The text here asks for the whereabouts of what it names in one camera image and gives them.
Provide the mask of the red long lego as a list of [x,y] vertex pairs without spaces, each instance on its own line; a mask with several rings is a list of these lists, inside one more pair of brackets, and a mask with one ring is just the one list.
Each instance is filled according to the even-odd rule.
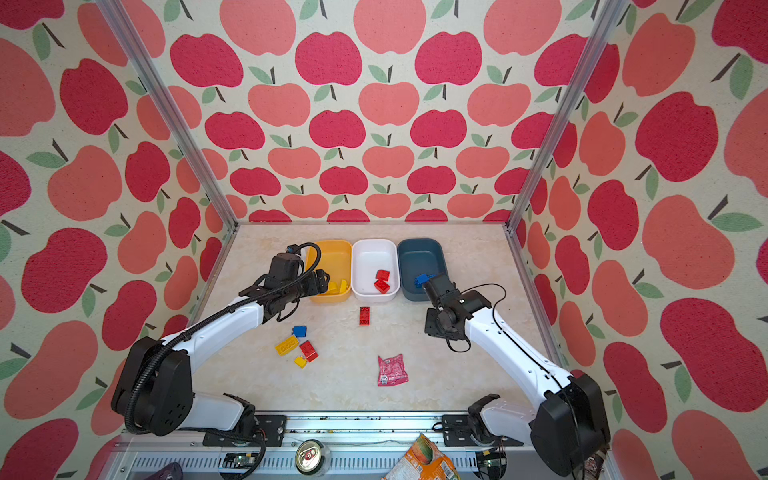
[[359,325],[368,326],[370,324],[370,308],[361,307],[359,311]]

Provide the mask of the dark teal plastic bin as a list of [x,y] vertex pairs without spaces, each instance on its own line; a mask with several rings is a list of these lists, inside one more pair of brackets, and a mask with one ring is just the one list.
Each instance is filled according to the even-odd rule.
[[412,302],[427,301],[427,295],[416,285],[416,279],[420,275],[448,273],[441,244],[431,238],[405,239],[398,244],[397,254],[404,297]]

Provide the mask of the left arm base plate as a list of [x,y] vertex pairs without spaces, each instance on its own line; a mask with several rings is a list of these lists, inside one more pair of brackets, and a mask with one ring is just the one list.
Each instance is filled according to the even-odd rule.
[[[254,420],[254,426],[251,431],[255,437],[262,438],[267,447],[281,447],[286,431],[286,415],[257,414]],[[223,448],[258,448],[259,444],[252,442],[239,441],[224,436],[217,436],[206,433],[202,441],[206,447]]]

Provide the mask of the white plastic bin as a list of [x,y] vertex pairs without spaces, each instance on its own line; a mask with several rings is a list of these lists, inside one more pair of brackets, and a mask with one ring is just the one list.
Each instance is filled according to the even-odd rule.
[[[375,283],[379,271],[387,271],[389,286],[380,291]],[[351,288],[355,297],[364,305],[385,303],[393,300],[401,286],[396,245],[388,239],[362,239],[352,246]]]

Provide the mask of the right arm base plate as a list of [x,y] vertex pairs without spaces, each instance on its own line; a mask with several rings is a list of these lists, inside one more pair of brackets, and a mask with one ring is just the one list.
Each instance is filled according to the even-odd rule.
[[467,414],[444,414],[432,425],[432,431],[440,433],[448,447],[522,447],[523,443],[508,437],[479,439],[473,433]]

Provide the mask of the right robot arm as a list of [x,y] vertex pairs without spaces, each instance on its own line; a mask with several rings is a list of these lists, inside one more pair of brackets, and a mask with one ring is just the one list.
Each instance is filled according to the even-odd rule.
[[426,334],[448,345],[464,342],[482,348],[532,405],[522,411],[488,394],[468,407],[465,434],[480,446],[498,446],[505,439],[530,445],[561,477],[599,478],[611,440],[599,385],[548,360],[478,291],[459,290],[445,274],[427,278],[422,288],[432,304]]

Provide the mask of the yellow plastic bin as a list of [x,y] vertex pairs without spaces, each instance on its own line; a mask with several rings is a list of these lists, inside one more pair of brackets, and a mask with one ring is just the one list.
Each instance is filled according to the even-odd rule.
[[318,265],[330,275],[330,281],[338,286],[342,279],[349,283],[349,290],[345,294],[313,296],[310,300],[316,304],[333,304],[346,301],[352,294],[351,290],[351,261],[352,244],[346,240],[314,240],[321,249],[321,258]]

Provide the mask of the yellow long lego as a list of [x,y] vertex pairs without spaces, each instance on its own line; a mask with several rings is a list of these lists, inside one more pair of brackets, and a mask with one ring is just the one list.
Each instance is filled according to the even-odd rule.
[[277,344],[275,346],[275,350],[279,356],[286,356],[289,353],[291,353],[293,350],[295,350],[298,346],[299,346],[299,340],[297,339],[296,336],[291,335],[286,339],[282,340],[279,344]]

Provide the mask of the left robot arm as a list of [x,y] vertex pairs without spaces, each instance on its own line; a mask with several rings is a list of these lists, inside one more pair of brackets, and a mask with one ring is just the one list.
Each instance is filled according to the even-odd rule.
[[229,305],[197,324],[159,340],[138,340],[130,348],[111,400],[134,435],[165,436],[198,431],[237,443],[259,441],[255,407],[232,394],[196,392],[193,374],[242,334],[272,318],[281,320],[289,304],[328,291],[322,269],[295,279],[273,281],[264,274]]

